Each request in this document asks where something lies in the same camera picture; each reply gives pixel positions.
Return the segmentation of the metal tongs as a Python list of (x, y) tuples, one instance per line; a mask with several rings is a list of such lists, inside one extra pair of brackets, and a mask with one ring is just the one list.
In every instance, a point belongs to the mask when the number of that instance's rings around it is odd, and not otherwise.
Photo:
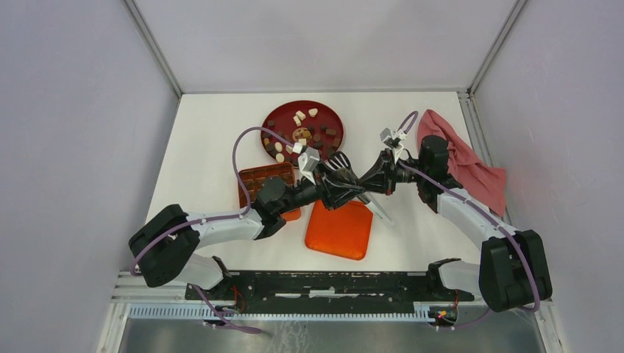
[(394, 226), (392, 218), (370, 192), (366, 191), (359, 193), (357, 196), (351, 196), (350, 200), (356, 200), (364, 204), (387, 228), (392, 228)]

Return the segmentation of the orange chocolate box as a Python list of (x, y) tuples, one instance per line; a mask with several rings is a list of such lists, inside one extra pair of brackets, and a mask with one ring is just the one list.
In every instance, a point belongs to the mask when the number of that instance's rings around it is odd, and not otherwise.
[[(243, 169), (238, 172), (238, 175), (243, 181), (244, 188), (247, 190), (251, 202), (255, 200), (258, 191), (261, 189), (264, 182), (270, 177), (279, 177), (291, 187), (294, 186), (294, 182), (296, 181), (294, 167), (288, 162)], [(248, 205), (246, 196), (244, 195), (244, 190), (240, 185), (238, 186), (238, 199), (240, 208), (244, 208)], [(301, 209), (297, 208), (284, 213), (283, 218), (287, 222), (296, 221), (301, 217), (301, 215)]]

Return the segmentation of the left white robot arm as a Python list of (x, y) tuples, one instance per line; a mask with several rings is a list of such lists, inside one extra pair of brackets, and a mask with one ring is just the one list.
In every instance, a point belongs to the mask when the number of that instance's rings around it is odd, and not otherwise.
[(212, 299), (223, 299), (231, 290), (225, 265), (218, 257), (198, 255), (197, 249), (269, 238), (286, 225), (285, 213), (317, 201), (336, 210), (353, 199), (370, 200), (349, 168), (315, 162), (311, 177), (294, 184), (280, 176), (268, 176), (255, 199), (237, 211), (193, 214), (179, 204), (170, 204), (130, 238), (131, 272), (143, 277), (150, 288), (179, 280), (198, 285)]

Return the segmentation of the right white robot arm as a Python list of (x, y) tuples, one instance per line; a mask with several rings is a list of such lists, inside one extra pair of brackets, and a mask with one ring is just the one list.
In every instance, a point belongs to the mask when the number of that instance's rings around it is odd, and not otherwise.
[(389, 129), (382, 133), (386, 148), (359, 179), (360, 185), (390, 195), (398, 183), (415, 183), (422, 202), (458, 227), (480, 252), (478, 263), (458, 258), (431, 263), (425, 280), (427, 295), (443, 300), (454, 290), (462, 290), (481, 297), (496, 313), (538, 310), (553, 295), (541, 236), (503, 222), (469, 194), (449, 172), (444, 138), (426, 136), (418, 157), (403, 159), (404, 138), (404, 133)]

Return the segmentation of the orange box lid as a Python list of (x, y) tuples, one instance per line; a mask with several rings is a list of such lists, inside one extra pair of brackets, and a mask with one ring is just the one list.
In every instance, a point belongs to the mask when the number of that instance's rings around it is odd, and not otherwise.
[(321, 201), (313, 205), (305, 245), (308, 249), (349, 260), (365, 258), (373, 213), (361, 202), (350, 201), (328, 210)]

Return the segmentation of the round red tray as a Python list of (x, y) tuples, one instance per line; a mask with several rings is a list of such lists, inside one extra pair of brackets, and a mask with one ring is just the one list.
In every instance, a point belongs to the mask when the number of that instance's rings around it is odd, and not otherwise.
[[(308, 111), (313, 108), (318, 113), (315, 117), (310, 117)], [(296, 111), (306, 114), (301, 126), (294, 123)], [(304, 138), (303, 131), (308, 130), (311, 136), (305, 138), (307, 145), (318, 150), (323, 160), (338, 151), (344, 141), (344, 125), (338, 114), (317, 101), (299, 100), (282, 104), (267, 115), (262, 127), (292, 143), (298, 143), (299, 139)]]

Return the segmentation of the pink cloth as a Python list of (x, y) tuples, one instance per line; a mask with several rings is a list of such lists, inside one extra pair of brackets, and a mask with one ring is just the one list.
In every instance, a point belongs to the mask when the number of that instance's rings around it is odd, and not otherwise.
[(448, 142), (450, 174), (467, 192), (494, 214), (503, 217), (506, 211), (506, 170), (485, 164), (453, 129), (451, 124), (434, 110), (426, 110), (416, 132), (416, 142), (435, 135)]

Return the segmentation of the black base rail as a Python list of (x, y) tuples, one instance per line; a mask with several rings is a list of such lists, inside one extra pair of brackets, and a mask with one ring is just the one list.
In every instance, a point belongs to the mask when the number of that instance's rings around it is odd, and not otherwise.
[(236, 302), (244, 314), (413, 313), (414, 304), (472, 302), (425, 272), (234, 271), (212, 290), (212, 304)]

